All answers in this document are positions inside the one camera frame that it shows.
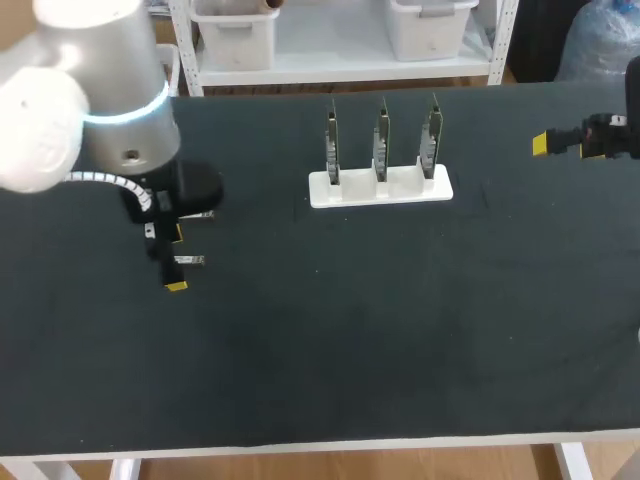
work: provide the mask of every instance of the metal bracket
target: metal bracket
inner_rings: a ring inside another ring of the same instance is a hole
[[[325,132],[327,149],[327,173],[331,185],[340,185],[340,160],[338,159],[338,118],[336,116],[336,104],[332,101],[332,109],[327,119],[327,131]]]
[[[378,123],[373,130],[373,168],[378,182],[387,181],[389,168],[389,137],[391,134],[391,120],[387,110],[387,102],[382,100],[382,107],[378,115]]]
[[[434,105],[427,117],[427,121],[422,126],[422,137],[420,141],[420,165],[426,180],[433,179],[433,175],[438,163],[438,150],[440,148],[440,135],[442,134],[442,112],[438,105],[438,99],[433,94]]]
[[[207,212],[196,213],[193,215],[186,215],[184,217],[180,217],[180,220],[215,220],[216,212],[213,210],[209,210]]]
[[[194,265],[204,267],[204,255],[176,255],[173,257],[178,265]]]

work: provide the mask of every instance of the black tabletop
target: black tabletop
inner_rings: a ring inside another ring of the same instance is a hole
[[[178,294],[113,188],[0,194],[0,456],[640,427],[640,163],[531,157],[622,85],[437,94],[454,199],[345,210],[329,97],[178,100],[227,189]],[[336,97],[343,168],[381,97]],[[385,97],[412,163],[431,92]]]

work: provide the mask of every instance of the white shelf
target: white shelf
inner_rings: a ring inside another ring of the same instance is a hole
[[[203,45],[196,58],[203,86],[333,83],[489,75],[492,51],[475,12],[460,54],[451,59],[398,62],[378,1],[286,4],[276,24],[271,70],[216,70]]]

